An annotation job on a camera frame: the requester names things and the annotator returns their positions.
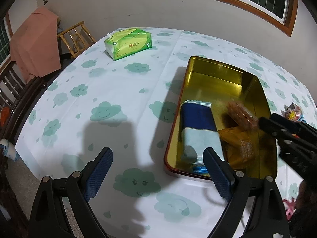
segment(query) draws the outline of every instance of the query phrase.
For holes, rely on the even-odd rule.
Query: wooden window frame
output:
[[[12,36],[13,36],[13,32],[12,32],[12,28],[11,28],[11,24],[10,24],[10,19],[9,19],[9,12],[7,12],[5,14],[5,17],[4,17],[4,21],[5,21],[5,25],[7,25],[7,28],[8,28],[8,35],[9,35],[9,38],[11,40]],[[7,60],[1,65],[1,68],[0,68],[0,73],[6,68],[6,66],[10,63],[11,61],[11,57],[9,55],[9,57],[7,58]]]
[[[284,24],[277,21],[276,19],[266,14],[265,12],[261,11],[260,9],[255,8],[240,0],[217,0],[217,1],[225,2],[233,6],[239,7],[241,9],[244,9],[248,12],[251,12],[252,14],[271,23],[272,25],[277,27],[279,30],[284,32],[286,35],[288,35],[289,37],[292,35],[294,25],[295,25],[295,20],[296,20],[298,0],[288,0],[288,7],[287,7],[287,13],[286,13]]]

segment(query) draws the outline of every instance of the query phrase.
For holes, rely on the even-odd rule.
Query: blue gripper pad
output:
[[[113,158],[114,158],[114,155],[112,153],[112,150],[107,148],[107,151],[105,152],[103,157],[99,160],[99,162],[97,163],[97,166],[94,168],[91,175],[88,177],[86,181],[85,193],[83,195],[87,202],[89,202],[91,198],[94,198],[97,195],[98,190],[106,174],[109,171]]]
[[[212,181],[214,182],[219,195],[225,198],[227,201],[230,201],[232,198],[232,181],[229,180],[228,176],[224,173],[224,171],[218,164],[224,161],[221,161],[221,159],[218,157],[218,159],[220,160],[219,162],[219,160],[215,159],[215,156],[218,157],[218,155],[212,148],[206,148],[202,155],[203,163],[207,168],[208,173],[212,178]]]

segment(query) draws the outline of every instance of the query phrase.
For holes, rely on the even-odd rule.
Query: tablecloth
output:
[[[89,202],[107,233],[117,238],[207,237],[226,201],[213,183],[172,177],[163,165],[189,57],[255,74],[272,113],[295,102],[315,126],[316,106],[300,80],[249,49],[189,31],[143,29],[152,35],[148,50],[114,62],[105,52],[105,37],[75,59],[34,107],[16,149],[41,179],[67,177],[110,147],[113,164]],[[163,106],[170,110],[162,121]],[[300,182],[279,159],[276,183],[282,198],[296,198]],[[235,237],[242,235],[250,206]]]

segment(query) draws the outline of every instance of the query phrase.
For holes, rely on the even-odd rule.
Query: white wall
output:
[[[215,0],[48,0],[48,9],[68,28],[84,20],[100,39],[121,27],[195,31],[249,48],[291,72],[317,101],[317,24],[299,1],[292,36],[265,20]]]
[[[21,26],[29,15],[37,9],[36,0],[15,0],[9,9],[9,19],[12,32]]]

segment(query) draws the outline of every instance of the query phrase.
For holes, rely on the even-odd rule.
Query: gold tin box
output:
[[[259,79],[244,70],[215,60],[192,56],[188,61],[177,115],[164,155],[164,164],[168,174],[183,178],[210,181],[208,174],[191,173],[190,164],[181,161],[183,144],[181,138],[180,105],[186,100],[211,102],[211,110],[217,130],[237,126],[228,116],[226,105],[229,101],[239,100],[256,117],[270,117],[264,91]],[[277,174],[277,152],[275,139],[258,130],[251,135],[256,159],[244,171],[249,177],[263,179]]]

